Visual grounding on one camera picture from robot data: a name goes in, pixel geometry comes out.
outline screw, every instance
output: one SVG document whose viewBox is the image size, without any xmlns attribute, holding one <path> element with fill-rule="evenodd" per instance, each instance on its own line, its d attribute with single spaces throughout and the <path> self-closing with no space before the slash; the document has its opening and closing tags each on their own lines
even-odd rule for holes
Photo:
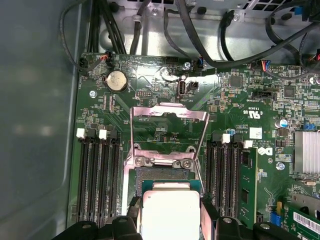
<svg viewBox="0 0 320 240">
<path fill-rule="evenodd" d="M 88 228 L 91 228 L 91 225 L 90 224 L 86 224 L 86 225 L 83 225 L 82 228 L 83 229 L 88 229 Z"/>
<path fill-rule="evenodd" d="M 182 167 L 183 167 L 184 169 L 189 169 L 189 168 L 191 167 L 191 161 L 190 161 L 190 160 L 184 160 L 184 161 L 182 162 Z"/>
<path fill-rule="evenodd" d="M 137 166 L 143 166 L 143 165 L 145 165 L 145 158 L 144 157 L 137 157 L 134 162 L 135 162 L 135 165 L 137 165 Z"/>
<path fill-rule="evenodd" d="M 275 168 L 279 171 L 282 171 L 286 168 L 285 164 L 283 162 L 277 162 L 275 165 Z"/>
<path fill-rule="evenodd" d="M 152 9 L 151 13 L 152 13 L 153 16 L 157 16 L 158 15 L 158 9 L 156 9 L 156 8 Z"/>
<path fill-rule="evenodd" d="M 266 230 L 270 229 L 270 226 L 268 224 L 265 224 L 265 223 L 260 224 L 260 227 L 263 228 L 263 229 L 266 229 Z"/>
<path fill-rule="evenodd" d="M 94 99 L 97 95 L 98 95 L 97 92 L 94 91 L 94 90 L 92 90 L 92 91 L 89 92 L 89 96 L 90 96 L 90 98 L 92 98 L 92 99 Z"/>
<path fill-rule="evenodd" d="M 183 68 L 185 68 L 186 70 L 189 70 L 191 68 L 191 63 L 186 61 L 184 64 L 183 64 Z"/>
<path fill-rule="evenodd" d="M 222 219 L 225 223 L 230 224 L 232 223 L 232 220 L 230 218 L 225 217 L 224 219 Z"/>
<path fill-rule="evenodd" d="M 237 22 L 237 21 L 239 21 L 239 19 L 240 19 L 239 14 L 234 15 L 233 21 Z"/>
</svg>

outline metal frame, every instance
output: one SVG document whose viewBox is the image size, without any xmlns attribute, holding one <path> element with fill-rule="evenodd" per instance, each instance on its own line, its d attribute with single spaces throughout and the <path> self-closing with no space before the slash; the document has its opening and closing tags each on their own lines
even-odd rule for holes
<svg viewBox="0 0 320 240">
<path fill-rule="evenodd" d="M 161 117 L 165 113 L 173 113 L 177 118 L 183 119 L 197 119 L 204 122 L 202 135 L 199 136 L 199 141 L 194 152 L 171 152 L 170 154 L 160 154 L 154 150 L 141 149 L 141 147 L 134 143 L 134 117 L 149 116 Z M 192 111 L 188 110 L 181 103 L 162 102 L 154 107 L 140 107 L 134 106 L 130 109 L 130 135 L 131 148 L 126 161 L 124 162 L 123 170 L 123 189 L 122 189 L 122 209 L 121 213 L 127 212 L 128 204 L 128 185 L 129 185 L 129 171 L 137 167 L 152 167 L 154 164 L 163 166 L 172 166 L 173 168 L 190 169 L 197 173 L 197 179 L 201 182 L 202 192 L 204 192 L 204 185 L 201 178 L 201 169 L 199 166 L 198 155 L 199 149 L 202 146 L 206 130 L 209 122 L 209 114 L 206 111 Z"/>
</svg>

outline integrated circuit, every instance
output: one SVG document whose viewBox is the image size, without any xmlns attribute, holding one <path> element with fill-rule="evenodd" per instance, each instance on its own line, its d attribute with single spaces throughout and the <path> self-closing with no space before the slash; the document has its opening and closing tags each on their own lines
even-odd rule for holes
<svg viewBox="0 0 320 240">
<path fill-rule="evenodd" d="M 242 77 L 241 76 L 231 76 L 230 77 L 230 87 L 241 88 L 242 86 Z"/>
<path fill-rule="evenodd" d="M 295 86 L 285 86 L 284 87 L 284 97 L 294 99 L 296 95 Z"/>
</svg>

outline capacitor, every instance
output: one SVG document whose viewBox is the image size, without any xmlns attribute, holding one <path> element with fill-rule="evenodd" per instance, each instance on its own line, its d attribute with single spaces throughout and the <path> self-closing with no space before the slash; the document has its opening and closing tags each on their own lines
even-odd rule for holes
<svg viewBox="0 0 320 240">
<path fill-rule="evenodd" d="M 128 79 L 122 71 L 112 71 L 107 77 L 102 79 L 103 84 L 106 85 L 112 92 L 120 93 L 128 87 Z"/>
<path fill-rule="evenodd" d="M 288 127 L 288 121 L 286 119 L 278 119 L 275 121 L 274 125 L 277 129 L 286 128 Z"/>
</svg>

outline logo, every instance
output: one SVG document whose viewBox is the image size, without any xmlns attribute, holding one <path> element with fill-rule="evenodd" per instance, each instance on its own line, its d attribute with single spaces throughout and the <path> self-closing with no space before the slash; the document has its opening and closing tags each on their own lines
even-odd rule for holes
<svg viewBox="0 0 320 240">
<path fill-rule="evenodd" d="M 273 155 L 273 148 L 272 147 L 267 147 L 267 148 L 260 147 L 258 149 L 258 154 L 272 156 Z"/>
</svg>

